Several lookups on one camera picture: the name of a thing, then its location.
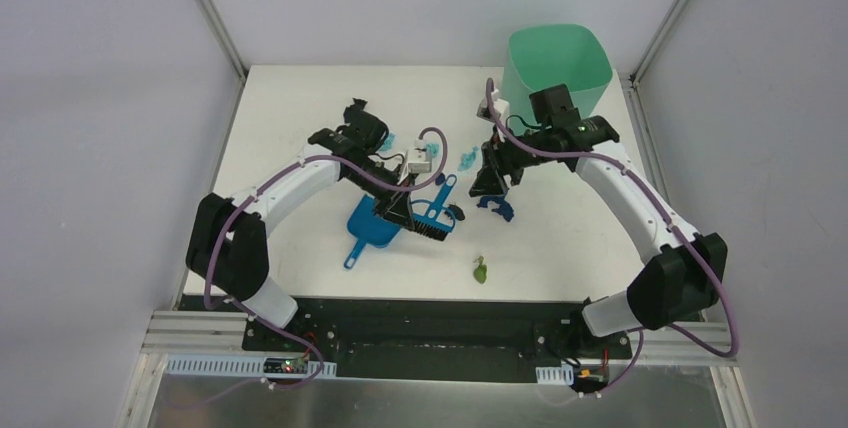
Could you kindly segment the black paper scrap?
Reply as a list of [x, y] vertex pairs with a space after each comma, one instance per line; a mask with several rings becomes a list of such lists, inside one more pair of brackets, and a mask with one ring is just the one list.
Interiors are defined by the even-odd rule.
[[464, 210], [460, 208], [458, 205], [451, 204], [447, 207], [447, 211], [451, 214], [452, 218], [456, 221], [464, 221], [466, 219], [466, 215]]

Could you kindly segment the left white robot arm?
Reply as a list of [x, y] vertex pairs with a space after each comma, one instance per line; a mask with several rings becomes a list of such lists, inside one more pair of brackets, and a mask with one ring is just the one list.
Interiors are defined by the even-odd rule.
[[266, 337], [281, 352], [297, 350], [305, 326], [293, 318], [297, 302], [272, 279], [268, 237], [295, 209], [340, 180], [374, 200], [375, 215], [409, 231], [417, 228], [409, 188], [413, 176], [375, 160], [388, 126], [354, 99], [343, 122], [312, 134], [290, 164], [237, 195], [206, 195], [199, 203], [185, 264], [233, 303], [269, 323]]

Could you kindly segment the green paper scrap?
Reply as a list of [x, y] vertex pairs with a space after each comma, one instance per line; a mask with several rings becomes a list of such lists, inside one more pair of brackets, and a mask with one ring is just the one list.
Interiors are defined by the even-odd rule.
[[487, 281], [488, 267], [483, 256], [478, 256], [475, 260], [475, 267], [472, 271], [474, 280], [479, 284], [485, 284]]

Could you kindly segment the blue hand brush black bristles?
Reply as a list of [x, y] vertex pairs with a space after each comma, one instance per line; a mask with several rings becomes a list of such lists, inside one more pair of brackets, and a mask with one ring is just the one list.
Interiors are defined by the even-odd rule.
[[457, 218], [449, 209], [448, 197], [457, 182], [454, 174], [447, 175], [436, 196], [431, 200], [411, 201], [413, 232], [435, 241], [445, 241], [452, 233]]

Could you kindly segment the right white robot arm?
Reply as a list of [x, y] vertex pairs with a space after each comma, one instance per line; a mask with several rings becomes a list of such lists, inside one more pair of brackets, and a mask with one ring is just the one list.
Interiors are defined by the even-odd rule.
[[569, 348], [595, 356], [608, 336], [637, 328], [656, 330], [721, 299], [727, 245], [716, 233], [704, 235], [677, 215], [633, 166], [618, 133], [601, 116], [583, 118], [565, 85], [530, 96], [539, 129], [517, 135], [507, 128], [509, 104], [486, 83], [480, 108], [494, 124], [482, 144], [482, 166], [470, 196], [504, 197], [524, 171], [559, 162], [587, 183], [611, 210], [644, 266], [629, 286], [590, 302], [567, 332]]

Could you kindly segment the blue plastic dustpan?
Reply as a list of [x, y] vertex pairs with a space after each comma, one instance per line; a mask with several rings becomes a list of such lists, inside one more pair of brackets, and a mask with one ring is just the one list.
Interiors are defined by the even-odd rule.
[[347, 270], [355, 266], [367, 246], [384, 249], [391, 244], [401, 229], [400, 226], [377, 216], [374, 207], [374, 198], [364, 195], [348, 218], [347, 231], [355, 239], [355, 244], [343, 263]]

